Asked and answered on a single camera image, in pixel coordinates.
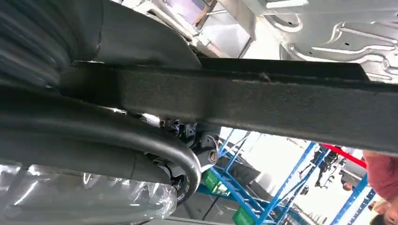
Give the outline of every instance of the clear plastic sheet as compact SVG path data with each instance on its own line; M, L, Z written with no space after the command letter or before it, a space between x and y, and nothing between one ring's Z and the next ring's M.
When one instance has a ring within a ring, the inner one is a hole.
M176 209L170 185L0 162L2 225L130 225Z

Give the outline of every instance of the person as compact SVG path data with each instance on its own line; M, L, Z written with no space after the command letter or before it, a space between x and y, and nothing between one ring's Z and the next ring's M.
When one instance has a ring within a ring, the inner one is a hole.
M374 207L371 225L398 225L398 157L363 151L368 182L385 202Z
M326 151L326 147L323 146L322 144L320 144L319 149L315 152L314 154L314 158L311 159L311 163L315 164L318 157L321 155L321 153L323 151ZM329 154L324 158L324 160L321 162L321 164L319 164L319 174L318 174L318 179L315 183L315 187L323 187L321 186L321 179L323 174L327 171L330 170L332 165L338 160L338 154L336 154L335 152L329 152ZM309 167L311 167L312 165L309 164L304 170L299 172L300 177L302 176L302 173Z

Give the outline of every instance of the cable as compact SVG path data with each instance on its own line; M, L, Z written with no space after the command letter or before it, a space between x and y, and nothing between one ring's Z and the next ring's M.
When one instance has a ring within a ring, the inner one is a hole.
M176 137L124 115L71 98L0 86L0 129L68 137L149 152L181 166L189 185L178 196L195 193L200 164L191 149Z

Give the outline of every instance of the red shelf beam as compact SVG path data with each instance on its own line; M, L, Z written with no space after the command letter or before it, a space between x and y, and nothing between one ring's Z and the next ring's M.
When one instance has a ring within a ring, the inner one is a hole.
M366 163L365 161L362 161L360 159L355 158L354 156L348 154L347 152L341 150L340 148L330 145L330 144L323 144L323 146L325 146L326 148L330 149L331 151L345 157L346 159L352 161L353 163L362 166L363 168L366 169Z

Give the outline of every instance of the blue metal rack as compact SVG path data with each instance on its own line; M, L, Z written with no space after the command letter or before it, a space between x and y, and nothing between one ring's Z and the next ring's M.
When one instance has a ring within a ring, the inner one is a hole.
M232 133L234 132L234 129L230 132L228 135L227 139L225 142L222 144L221 148L219 149L219 154L220 156L224 156L225 154L228 153L226 151L225 146L229 142L229 139L232 136ZM306 174L306 176L299 181L291 190L287 192L283 197L280 195L286 188L287 184L290 182L292 179L293 175L297 172L299 166L304 162L305 158L309 155L309 153L312 151L312 149L317 145L314 142L311 142L309 146L306 148L304 151L303 155L301 158L298 160L297 164L293 167L291 173L287 177L287 179L284 181L274 198L271 200L271 202L264 201L262 199L254 198L250 194L246 192L246 190L229 174L229 169L234 163L234 161L237 159L240 151L242 150L242 146L245 142L245 140L248 138L250 132L246 133L245 137L241 139L237 145L242 142L238 148L238 150L235 152L234 156L231 158L230 162L228 165L224 168L220 168L217 166L214 166L211 168L212 172L214 175L221 181L225 187L230 191L231 195L233 198L240 204L240 206L246 211L246 213L253 219L254 225L260 225L260 224L280 224L285 216L289 214L289 218L299 218L300 215L296 212L293 212L290 210L291 205L293 204L295 198L297 195L301 192L301 190L304 188L306 185L308 179L310 178L311 174L315 171L315 169L321 164L323 159L327 156L327 154L330 152L330 150L324 150L320 156L317 158L316 162L312 166L312 168L309 170L309 172ZM358 186L354 189L353 193L347 200L347 202L344 204L344 206L341 208L339 213L336 215L334 218L333 222L331 225L338 224L340 221L341 217L344 215L346 210L352 205L354 200L360 195L360 193L364 190L364 188L367 186L367 175L362 179L362 181L358 184ZM286 201L285 204L283 205L282 202L290 195L290 193L293 193L291 197L289 197ZM363 211L363 209L367 206L367 204L371 201L373 196L375 195L374 191L372 190L369 192L367 195L367 198L364 200L362 205L359 207L357 213L351 218L351 221L349 222L349 225L351 225L358 215ZM272 218L271 213L277 214L277 218ZM303 221L303 219L300 219L299 224L301 225L307 225L308 223Z

